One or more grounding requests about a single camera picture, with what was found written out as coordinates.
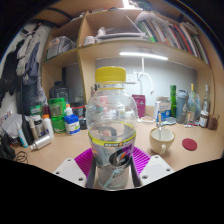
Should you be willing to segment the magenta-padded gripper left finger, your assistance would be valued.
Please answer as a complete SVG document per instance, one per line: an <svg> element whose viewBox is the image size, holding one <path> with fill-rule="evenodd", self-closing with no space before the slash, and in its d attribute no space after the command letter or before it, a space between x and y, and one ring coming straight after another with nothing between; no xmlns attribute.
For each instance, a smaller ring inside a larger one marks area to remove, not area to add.
<svg viewBox="0 0 224 224"><path fill-rule="evenodd" d="M54 174L84 188L97 188L96 162L92 149L85 150L76 158L65 159Z"/></svg>

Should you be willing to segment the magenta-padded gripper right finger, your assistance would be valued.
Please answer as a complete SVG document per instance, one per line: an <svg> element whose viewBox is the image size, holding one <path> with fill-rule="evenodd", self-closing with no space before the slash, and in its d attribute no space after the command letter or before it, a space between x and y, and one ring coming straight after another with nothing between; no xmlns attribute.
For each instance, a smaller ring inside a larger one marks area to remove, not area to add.
<svg viewBox="0 0 224 224"><path fill-rule="evenodd" d="M159 155L150 156L141 149L134 148L131 175L135 188L146 186L173 172L174 170Z"/></svg>

